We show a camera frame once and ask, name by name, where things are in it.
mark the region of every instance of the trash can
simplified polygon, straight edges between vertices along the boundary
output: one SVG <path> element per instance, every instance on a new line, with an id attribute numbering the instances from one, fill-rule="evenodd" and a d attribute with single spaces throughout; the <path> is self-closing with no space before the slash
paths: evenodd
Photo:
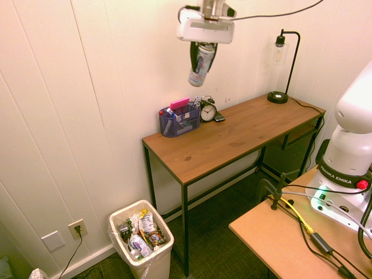
<path id="1" fill-rule="evenodd" d="M 143 257 L 140 260 L 133 259 L 130 255 L 128 245 L 123 241 L 117 227 L 125 224 L 127 220 L 134 214 L 140 213 L 143 209 L 147 209 L 152 213 L 153 221 L 161 229 L 164 236 L 165 244 L 152 252 L 149 256 Z M 112 244 L 117 250 L 120 257 L 129 265 L 135 279 L 168 279 L 170 270 L 170 251 L 174 244 L 174 237 L 170 232 L 161 215 L 153 208 L 146 200 L 141 200 L 133 203 L 126 208 L 109 216 L 108 232 L 112 240 Z"/>

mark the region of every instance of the blue mesh pen holder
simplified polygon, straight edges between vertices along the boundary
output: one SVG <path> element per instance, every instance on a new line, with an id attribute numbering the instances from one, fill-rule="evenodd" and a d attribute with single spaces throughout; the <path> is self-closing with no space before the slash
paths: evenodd
<path id="1" fill-rule="evenodd" d="M 163 115 L 159 114 L 160 132 L 165 137 L 178 137 L 199 128 L 200 106 L 196 108 L 193 102 L 188 102 L 188 105 L 174 109 L 174 116 L 169 114 L 167 109 L 161 110 Z"/>

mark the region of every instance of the wall plate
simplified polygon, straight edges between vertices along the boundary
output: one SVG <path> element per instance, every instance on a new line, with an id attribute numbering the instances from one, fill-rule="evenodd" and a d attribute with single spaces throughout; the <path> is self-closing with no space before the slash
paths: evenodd
<path id="1" fill-rule="evenodd" d="M 65 244 L 58 231 L 52 232 L 41 238 L 49 251 L 53 251 Z"/>

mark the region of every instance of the clock face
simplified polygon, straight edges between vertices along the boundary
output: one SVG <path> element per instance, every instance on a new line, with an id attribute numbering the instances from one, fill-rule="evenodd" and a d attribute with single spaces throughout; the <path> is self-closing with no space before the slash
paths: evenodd
<path id="1" fill-rule="evenodd" d="M 217 109 L 213 105 L 206 105 L 202 107 L 200 117 L 203 121 L 211 121 L 216 116 Z"/>

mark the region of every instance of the power outlet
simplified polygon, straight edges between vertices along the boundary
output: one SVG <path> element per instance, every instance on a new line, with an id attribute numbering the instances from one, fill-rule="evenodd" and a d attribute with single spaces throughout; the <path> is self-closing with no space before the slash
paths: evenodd
<path id="1" fill-rule="evenodd" d="M 74 239 L 80 239 L 79 234 L 75 230 L 76 226 L 80 226 L 81 236 L 88 233 L 88 230 L 87 230 L 87 227 L 85 226 L 84 220 L 80 219 L 79 221 L 76 221 L 75 223 L 69 224 L 69 229 L 70 229 L 70 232 L 71 232 L 72 236 L 74 237 Z"/>

